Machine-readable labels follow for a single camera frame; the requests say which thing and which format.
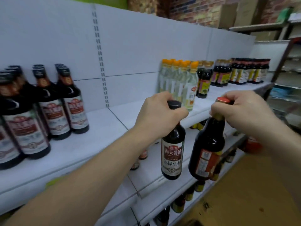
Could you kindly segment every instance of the person's right arm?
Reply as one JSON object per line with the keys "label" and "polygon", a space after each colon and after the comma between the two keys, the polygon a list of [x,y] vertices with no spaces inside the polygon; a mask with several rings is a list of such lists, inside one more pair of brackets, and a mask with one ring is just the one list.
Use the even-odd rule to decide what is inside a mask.
{"label": "person's right arm", "polygon": [[254,91],[229,91],[233,105],[216,102],[211,113],[221,113],[234,128],[258,140],[272,156],[284,185],[301,210],[301,137],[276,117]]}

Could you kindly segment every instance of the green object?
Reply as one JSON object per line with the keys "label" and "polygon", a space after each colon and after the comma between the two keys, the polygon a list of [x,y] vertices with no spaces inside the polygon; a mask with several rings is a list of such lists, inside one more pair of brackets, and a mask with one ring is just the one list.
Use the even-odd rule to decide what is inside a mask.
{"label": "green object", "polygon": [[120,9],[128,8],[127,0],[76,0],[76,1],[108,5]]}
{"label": "green object", "polygon": [[276,22],[286,22],[290,17],[290,14],[292,13],[293,9],[293,7],[288,7],[281,10]]}

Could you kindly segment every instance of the yellow floor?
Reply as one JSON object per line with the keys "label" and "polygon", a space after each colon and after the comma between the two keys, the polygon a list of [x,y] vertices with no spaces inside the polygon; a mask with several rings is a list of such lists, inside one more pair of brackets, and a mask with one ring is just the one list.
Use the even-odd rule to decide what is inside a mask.
{"label": "yellow floor", "polygon": [[301,214],[267,156],[243,157],[176,226],[300,226]]}

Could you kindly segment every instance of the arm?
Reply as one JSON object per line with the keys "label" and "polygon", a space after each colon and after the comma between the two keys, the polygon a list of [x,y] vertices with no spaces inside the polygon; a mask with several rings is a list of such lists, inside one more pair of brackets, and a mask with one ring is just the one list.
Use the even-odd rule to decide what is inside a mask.
{"label": "arm", "polygon": [[141,152],[188,115],[168,92],[147,98],[135,126],[89,162],[29,201],[6,226],[93,226]]}
{"label": "arm", "polygon": [[279,120],[254,91],[229,91],[234,105],[214,103],[228,123],[257,139],[270,153],[275,169],[301,210],[301,137]]}

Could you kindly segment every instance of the brick wallpaper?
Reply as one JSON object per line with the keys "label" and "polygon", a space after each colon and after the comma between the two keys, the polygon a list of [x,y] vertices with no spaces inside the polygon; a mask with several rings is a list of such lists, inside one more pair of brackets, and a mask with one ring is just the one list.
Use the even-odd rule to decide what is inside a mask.
{"label": "brick wallpaper", "polygon": [[[217,27],[221,5],[239,1],[240,0],[172,0],[170,19]],[[282,9],[300,4],[301,0],[268,0],[266,9],[262,15],[262,23],[273,23],[276,21]]]}

